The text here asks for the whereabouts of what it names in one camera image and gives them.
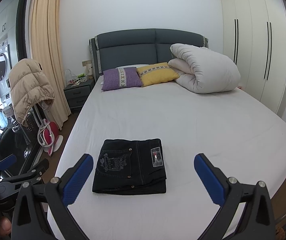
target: black wardrobe handle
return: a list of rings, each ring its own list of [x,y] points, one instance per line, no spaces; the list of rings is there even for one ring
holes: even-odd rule
[[[266,65],[265,65],[265,72],[264,72],[264,79],[266,76],[266,69],[267,69],[267,63],[268,63],[268,52],[270,48],[270,34],[269,34],[269,29],[268,29],[268,22],[267,23],[267,56],[266,56]]]
[[[237,48],[236,48],[236,60],[235,60],[235,65],[237,65],[237,56],[239,54],[239,19],[237,21]]]
[[[235,40],[234,40],[234,59],[233,59],[233,62],[235,63],[235,52],[236,52],[236,19],[234,19],[234,29],[235,29]]]
[[[269,63],[269,65],[268,65],[268,72],[267,72],[267,78],[266,78],[266,80],[268,80],[268,75],[270,74],[271,57],[272,57],[272,25],[271,25],[271,23],[270,23],[270,32],[271,32],[270,63]]]

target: metal rivet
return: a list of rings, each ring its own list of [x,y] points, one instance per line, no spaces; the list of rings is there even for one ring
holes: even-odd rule
[[[51,183],[56,184],[60,180],[59,177],[53,177],[51,178]]]
[[[30,184],[27,182],[27,181],[25,181],[23,184],[22,184],[22,187],[28,187]]]
[[[259,186],[260,187],[265,187],[265,182],[264,181],[259,181]]]
[[[229,177],[229,178],[228,178],[228,181],[229,181],[230,183],[232,183],[232,184],[237,183],[237,179],[234,178],[234,177]]]

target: dryer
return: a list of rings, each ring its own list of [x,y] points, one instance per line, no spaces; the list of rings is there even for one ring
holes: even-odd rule
[[[7,39],[0,44],[0,99],[4,107],[11,104],[8,75],[12,69]]]

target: yellow pillow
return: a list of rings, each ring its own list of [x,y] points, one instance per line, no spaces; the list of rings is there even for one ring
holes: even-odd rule
[[[143,87],[168,82],[180,77],[166,62],[138,67],[136,71],[143,83]]]

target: beige curtain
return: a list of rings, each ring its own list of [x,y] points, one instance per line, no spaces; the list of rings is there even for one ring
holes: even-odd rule
[[[50,110],[61,129],[70,114],[64,95],[64,75],[59,39],[60,0],[33,0],[30,14],[31,57],[37,60],[51,83],[55,100]]]

